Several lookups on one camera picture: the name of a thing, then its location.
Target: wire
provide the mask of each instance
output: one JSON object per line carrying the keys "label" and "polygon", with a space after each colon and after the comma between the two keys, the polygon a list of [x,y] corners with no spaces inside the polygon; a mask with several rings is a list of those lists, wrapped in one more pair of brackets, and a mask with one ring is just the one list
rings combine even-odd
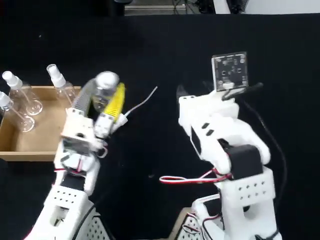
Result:
{"label": "wire", "polygon": [[128,117],[128,115],[129,115],[132,111],[134,111],[135,109],[137,109],[137,108],[139,108],[140,106],[142,106],[143,104],[145,104],[145,103],[151,98],[151,96],[154,94],[154,92],[157,90],[157,88],[158,88],[158,86],[156,86],[156,87],[152,90],[152,92],[149,94],[149,96],[148,96],[144,101],[140,102],[138,105],[136,105],[136,106],[134,106],[133,108],[131,108],[129,111],[127,111],[127,112],[124,114],[124,116],[125,116],[125,117]]}
{"label": "wire", "polygon": [[87,219],[87,217],[89,216],[89,214],[91,213],[91,211],[100,203],[102,202],[102,200],[111,193],[111,190],[109,189],[109,191],[106,191],[90,208],[89,210],[86,212],[86,214],[83,216],[82,220],[80,221],[78,227],[76,228],[75,232],[74,232],[74,235],[73,235],[73,238],[72,240],[76,240],[78,234],[79,234],[79,231],[82,227],[82,225],[84,224],[85,220]]}
{"label": "wire", "polygon": [[246,88],[244,88],[243,90],[240,90],[240,91],[237,91],[235,93],[232,93],[230,95],[228,95],[231,91],[231,89],[227,90],[226,93],[222,96],[221,100],[222,101],[226,101],[226,100],[229,100],[229,99],[233,99],[233,98],[237,98],[239,97],[240,95],[243,95],[243,94],[247,94],[247,93],[250,93],[250,92],[253,92],[253,91],[256,91],[258,89],[261,89],[263,87],[263,83],[262,82],[258,82],[256,85],[253,85],[253,86],[248,86]]}
{"label": "wire", "polygon": [[220,214],[217,214],[215,216],[210,216],[210,217],[207,217],[205,218],[203,221],[202,221],[202,228],[204,229],[205,233],[208,235],[208,237],[210,238],[210,240],[213,240],[212,237],[210,236],[208,230],[206,229],[206,226],[205,226],[205,222],[208,221],[208,220],[214,220],[214,219],[217,219],[220,217]]}
{"label": "wire", "polygon": [[108,144],[104,140],[102,140],[102,142],[103,142],[102,149],[104,150],[104,152],[101,155],[98,155],[98,153],[96,153],[96,156],[100,159],[104,159],[108,154],[108,149],[107,149]]}
{"label": "wire", "polygon": [[198,178],[185,178],[182,176],[162,176],[159,178],[159,180],[163,184],[202,184],[202,183],[219,183],[221,181],[224,181],[232,177],[232,175],[228,173],[226,175],[223,175],[217,178],[205,178],[212,172],[218,173],[218,171],[215,168],[213,168]]}
{"label": "wire", "polygon": [[183,229],[186,233],[192,234],[192,235],[194,235],[194,234],[199,234],[199,233],[200,233],[200,231],[199,231],[198,229],[195,229],[195,228],[193,228],[193,227],[191,227],[191,226],[188,226],[188,225],[186,225],[186,224],[183,224],[183,225],[182,225],[182,229]]}
{"label": "wire", "polygon": [[193,2],[190,2],[190,1],[188,1],[188,0],[184,0],[185,13],[188,14],[187,8],[189,8],[189,9],[191,10],[191,12],[192,12],[193,14],[195,14],[195,11],[192,9],[192,7],[190,7],[189,4],[193,5]]}
{"label": "wire", "polygon": [[179,12],[178,12],[178,10],[177,10],[177,6],[178,6],[178,4],[179,4],[180,2],[181,2],[181,0],[172,0],[173,13],[174,13],[174,14],[180,15]]}
{"label": "wire", "polygon": [[275,145],[275,147],[277,148],[277,150],[279,151],[280,155],[281,155],[281,159],[282,159],[282,164],[283,164],[283,175],[282,175],[282,183],[280,186],[280,190],[278,193],[278,198],[276,198],[276,201],[274,203],[274,209],[275,212],[277,212],[280,201],[283,197],[284,191],[285,191],[285,187],[287,184],[287,179],[288,179],[288,166],[287,166],[287,159],[286,156],[283,152],[283,150],[281,149],[280,145],[278,144],[277,140],[275,139],[275,137],[272,135],[272,133],[270,132],[270,130],[268,129],[265,121],[262,119],[262,117],[259,115],[259,113],[252,107],[250,106],[246,101],[244,101],[243,99],[241,99],[241,102],[246,106],[246,108],[252,112],[253,114],[256,115],[256,117],[258,118],[258,120],[260,121],[262,127],[264,128],[266,134],[269,136],[269,138],[272,140],[273,144]]}
{"label": "wire", "polygon": [[225,94],[223,94],[221,100],[222,101],[226,101],[227,99],[227,95],[231,92],[231,89],[228,89],[227,91],[225,91]]}

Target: mounting hole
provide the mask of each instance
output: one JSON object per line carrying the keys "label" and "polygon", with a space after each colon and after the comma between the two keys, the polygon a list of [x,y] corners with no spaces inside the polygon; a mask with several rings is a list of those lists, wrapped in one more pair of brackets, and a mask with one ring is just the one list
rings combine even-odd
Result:
{"label": "mounting hole", "polygon": [[214,133],[214,130],[210,129],[210,130],[206,133],[206,135],[209,137],[209,136],[211,136],[211,134],[213,134],[213,133]]}
{"label": "mounting hole", "polygon": [[79,138],[83,138],[83,139],[85,138],[85,135],[83,133],[81,133],[81,132],[78,132],[76,134],[76,136],[79,137]]}
{"label": "mounting hole", "polygon": [[209,126],[209,123],[206,122],[205,124],[202,125],[201,128],[202,128],[202,129],[206,129],[208,126]]}

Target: perforated plate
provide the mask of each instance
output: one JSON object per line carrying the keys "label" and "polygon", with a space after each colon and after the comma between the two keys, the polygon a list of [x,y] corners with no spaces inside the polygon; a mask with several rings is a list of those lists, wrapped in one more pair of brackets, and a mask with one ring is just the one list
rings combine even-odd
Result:
{"label": "perforated plate", "polygon": [[198,221],[196,221],[196,219],[194,219],[193,217],[187,215],[175,239],[202,240],[202,231]]}
{"label": "perforated plate", "polygon": [[275,198],[273,172],[266,167],[263,169],[262,174],[223,182],[221,192],[225,203],[233,207],[244,207]]}
{"label": "perforated plate", "polygon": [[93,217],[83,240],[110,240],[99,217]]}
{"label": "perforated plate", "polygon": [[85,192],[57,185],[52,188],[44,204],[50,203],[66,209],[80,209],[87,200],[88,196]]}

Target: white cable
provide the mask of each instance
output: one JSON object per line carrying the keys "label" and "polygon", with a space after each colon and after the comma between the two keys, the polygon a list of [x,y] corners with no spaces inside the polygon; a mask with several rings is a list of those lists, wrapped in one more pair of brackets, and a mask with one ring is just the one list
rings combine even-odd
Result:
{"label": "white cable", "polygon": [[107,144],[107,142],[106,141],[104,141],[104,140],[102,140],[102,142],[103,142],[103,149],[104,149],[104,152],[103,152],[103,154],[101,154],[101,155],[98,155],[98,153],[97,153],[97,157],[98,158],[100,158],[100,159],[104,159],[106,156],[107,156],[107,154],[108,154],[108,149],[106,148],[107,146],[108,146],[108,144]]}
{"label": "white cable", "polygon": [[139,108],[140,106],[142,106],[143,104],[145,104],[145,103],[151,98],[151,96],[154,94],[154,92],[157,90],[157,88],[158,88],[158,86],[156,86],[156,87],[152,90],[152,92],[149,94],[149,96],[148,96],[143,102],[141,102],[141,103],[139,103],[138,105],[136,105],[136,106],[134,106],[133,108],[131,108],[129,111],[127,111],[127,112],[124,114],[124,116],[125,116],[125,117],[128,117],[128,115],[129,115],[133,110],[135,110],[135,109]]}

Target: clear plastic bottle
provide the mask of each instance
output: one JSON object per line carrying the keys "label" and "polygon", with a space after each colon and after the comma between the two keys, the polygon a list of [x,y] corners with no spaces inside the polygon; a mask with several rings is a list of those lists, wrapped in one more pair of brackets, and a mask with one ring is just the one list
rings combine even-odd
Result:
{"label": "clear plastic bottle", "polygon": [[93,106],[99,113],[103,112],[117,90],[119,76],[112,71],[104,71],[95,77]]}
{"label": "clear plastic bottle", "polygon": [[43,110],[43,105],[38,96],[33,92],[32,87],[15,75],[11,71],[5,71],[2,78],[11,88],[10,97],[15,104],[25,106],[26,112],[31,115],[38,115]]}
{"label": "clear plastic bottle", "polygon": [[29,132],[35,126],[35,120],[24,110],[18,109],[8,95],[0,91],[1,114],[8,118],[21,132]]}
{"label": "clear plastic bottle", "polygon": [[56,97],[60,101],[63,108],[71,108],[72,103],[76,98],[74,86],[66,81],[65,77],[60,73],[55,64],[50,64],[46,67],[51,81],[56,89]]}

